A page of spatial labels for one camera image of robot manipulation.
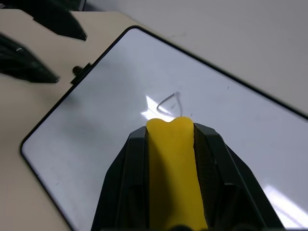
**beige table surface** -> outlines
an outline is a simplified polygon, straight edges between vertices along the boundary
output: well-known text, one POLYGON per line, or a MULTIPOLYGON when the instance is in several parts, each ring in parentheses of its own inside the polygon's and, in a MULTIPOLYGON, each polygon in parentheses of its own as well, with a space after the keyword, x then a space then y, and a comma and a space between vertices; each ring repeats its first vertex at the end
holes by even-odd
POLYGON ((0 230, 63 231, 68 226, 19 154, 27 133, 70 88, 72 68, 93 63, 129 26, 116 12, 78 12, 86 42, 58 36, 20 10, 0 10, 0 32, 25 44, 62 77, 57 85, 0 75, 0 230))

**whiteboard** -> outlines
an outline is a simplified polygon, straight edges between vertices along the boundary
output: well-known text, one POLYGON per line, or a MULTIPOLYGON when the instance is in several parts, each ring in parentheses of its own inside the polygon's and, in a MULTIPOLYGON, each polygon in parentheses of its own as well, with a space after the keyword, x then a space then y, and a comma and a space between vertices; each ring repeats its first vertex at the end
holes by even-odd
POLYGON ((90 230, 104 176, 128 135, 148 119, 181 113, 223 137, 286 227, 308 227, 307 121, 137 27, 51 111, 22 154, 75 230, 90 230), (157 110, 175 92, 181 110, 175 97, 157 110))

